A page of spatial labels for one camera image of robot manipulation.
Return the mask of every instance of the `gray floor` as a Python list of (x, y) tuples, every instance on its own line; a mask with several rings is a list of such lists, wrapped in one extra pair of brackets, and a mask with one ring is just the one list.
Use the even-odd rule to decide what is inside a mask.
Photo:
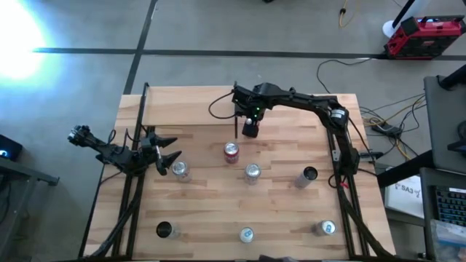
[[(338, 29), (342, 2), (159, 0), (145, 48), (380, 53), (387, 41), (382, 23), (393, 19), (400, 7), (392, 0), (360, 0), (354, 21)], [(349, 2), (351, 15), (354, 2)], [(43, 47), (112, 49), (137, 47), (149, 3), (22, 1), (40, 28)], [(460, 0), (431, 0), (423, 14), (456, 15), (465, 10)], [(463, 36), (446, 54), (466, 55), (465, 39)], [(101, 165), (91, 150), (72, 146), (66, 136), (75, 124), (88, 124), (98, 137), (107, 137), (133, 55), (43, 54), (41, 59), (29, 77), (13, 79), (0, 74), (0, 103), (14, 109), (0, 111), (0, 133), (24, 145), (22, 163), (61, 177), (57, 188), (41, 185), (36, 190), (29, 206), (31, 218), (22, 228), (28, 239), (16, 244), (15, 254), (32, 255), (33, 261), (72, 259), (81, 244)], [(293, 86), (299, 92), (323, 93), (315, 74), (324, 60), (143, 55), (132, 94), (141, 93), (144, 82), (170, 86), (233, 81), (248, 87), (272, 82)], [(356, 93), (362, 106), (375, 108), (422, 93), (424, 76), (449, 74), (464, 63), (371, 60), (351, 67), (327, 63), (320, 77), (330, 91)], [(389, 116), (404, 105), (408, 104), (379, 113)], [(416, 115), (420, 128), (403, 139), (423, 152), (430, 148), (425, 109)], [(400, 120), (398, 116), (393, 123)], [(412, 118), (406, 123), (407, 128), (415, 125)], [(369, 141), (376, 151), (390, 147), (384, 138), (370, 137)], [(394, 150), (379, 161), (396, 165), (404, 158)], [(413, 257), (423, 251), (421, 228), (397, 222), (390, 222), (390, 228), (398, 255)]]

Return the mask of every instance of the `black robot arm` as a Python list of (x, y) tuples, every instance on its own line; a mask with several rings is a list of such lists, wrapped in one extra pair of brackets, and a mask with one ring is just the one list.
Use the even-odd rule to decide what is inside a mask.
[(256, 85), (250, 91), (235, 83), (232, 102), (236, 105), (235, 115), (247, 118), (243, 135), (252, 138), (257, 137), (259, 122), (264, 118), (266, 109), (272, 110), (280, 105), (314, 112), (322, 125), (335, 135), (341, 152), (339, 173), (353, 175), (358, 171), (359, 153), (352, 147), (348, 135), (349, 112), (338, 103), (336, 96), (305, 95), (297, 93), (292, 87), (285, 91), (270, 83)]
[(167, 169), (181, 154), (181, 151), (161, 155), (159, 147), (165, 147), (175, 142), (177, 138), (161, 138), (150, 132), (146, 138), (141, 139), (141, 148), (136, 151), (127, 146), (105, 143), (96, 138), (88, 126), (75, 126), (68, 136), (70, 143), (75, 146), (90, 147), (99, 154), (96, 159), (104, 164), (112, 164), (127, 175), (140, 175), (150, 164), (155, 164), (160, 175), (166, 175)]

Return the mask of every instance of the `aluminum can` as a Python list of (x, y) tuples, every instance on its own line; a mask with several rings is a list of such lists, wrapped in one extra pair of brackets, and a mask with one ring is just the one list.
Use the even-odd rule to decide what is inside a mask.
[(296, 188), (305, 188), (317, 178), (317, 170), (314, 167), (306, 167), (294, 181)]
[(240, 240), (243, 243), (251, 243), (254, 239), (254, 231), (250, 227), (245, 227), (240, 232)]
[(248, 164), (245, 168), (245, 182), (249, 185), (256, 185), (261, 172), (261, 167), (258, 164)]
[(333, 221), (324, 220), (317, 223), (313, 229), (318, 236), (331, 236), (335, 234), (336, 226)]
[(224, 147), (225, 161), (229, 164), (238, 163), (240, 159), (240, 146), (235, 142), (228, 142)]
[(192, 176), (189, 174), (188, 164), (186, 162), (175, 162), (172, 165), (172, 172), (175, 174), (176, 179), (182, 183), (188, 183), (192, 179)]
[(157, 236), (160, 238), (174, 239), (181, 235), (180, 229), (174, 223), (167, 221), (160, 222), (156, 229)]

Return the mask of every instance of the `keyboard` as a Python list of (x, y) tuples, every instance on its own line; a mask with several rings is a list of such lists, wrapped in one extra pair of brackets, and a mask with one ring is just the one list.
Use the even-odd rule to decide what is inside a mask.
[(437, 199), (435, 219), (466, 226), (466, 190), (446, 186), (434, 186), (434, 190)]

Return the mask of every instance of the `black floor line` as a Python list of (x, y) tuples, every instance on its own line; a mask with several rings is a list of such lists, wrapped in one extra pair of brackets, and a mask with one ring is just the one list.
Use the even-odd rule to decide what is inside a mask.
[(33, 52), (47, 54), (133, 55), (136, 53), (136, 49), (40, 47), (34, 49)]
[(143, 53), (144, 45), (146, 44), (147, 35), (149, 34), (149, 28), (151, 27), (152, 16), (155, 12), (155, 5), (157, 0), (151, 0), (149, 5), (149, 10), (147, 11), (146, 21), (144, 22), (143, 30), (141, 32), (141, 37), (139, 38), (138, 48), (136, 54), (133, 58), (133, 63), (131, 64), (130, 72), (128, 78), (126, 79), (125, 89), (123, 90), (123, 95), (131, 94), (133, 89), (134, 79), (136, 78), (136, 72), (138, 71), (139, 62), (141, 61), (141, 55)]
[[(141, 35), (140, 43), (145, 43), (149, 27), (144, 35)], [(321, 53), (321, 52), (275, 52), (275, 51), (224, 51), (224, 50), (180, 50), (180, 49), (106, 49), (106, 48), (59, 48), (59, 47), (40, 47), (34, 52), (48, 54), (102, 54), (102, 55), (134, 55), (135, 59), (131, 65), (131, 73), (137, 71), (141, 55), (161, 55), (161, 56), (185, 56), (185, 57), (283, 57), (283, 58), (322, 58), (322, 59), (355, 59), (355, 58), (373, 58), (388, 60), (386, 55), (382, 54), (358, 54), (358, 53)], [(437, 61), (466, 61), (466, 55), (441, 55)]]
[(200, 56), (200, 57), (286, 57), (286, 58), (328, 58), (354, 59), (374, 58), (387, 59), (380, 54), (352, 54), (352, 53), (321, 53), (321, 52), (275, 52), (275, 51), (226, 51), (226, 50), (179, 50), (179, 49), (146, 49), (143, 55), (170, 56)]

